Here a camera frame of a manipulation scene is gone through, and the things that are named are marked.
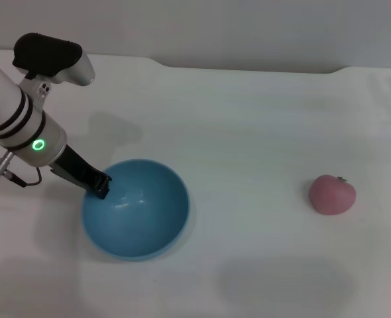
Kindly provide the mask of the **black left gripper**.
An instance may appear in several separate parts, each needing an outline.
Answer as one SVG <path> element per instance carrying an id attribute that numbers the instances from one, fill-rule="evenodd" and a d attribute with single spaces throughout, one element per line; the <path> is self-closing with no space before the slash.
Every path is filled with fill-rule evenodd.
<path id="1" fill-rule="evenodd" d="M 90 191 L 99 199 L 105 199 L 109 193 L 109 182 L 112 178 L 97 171 L 68 145 L 49 166 L 52 173 Z"/>

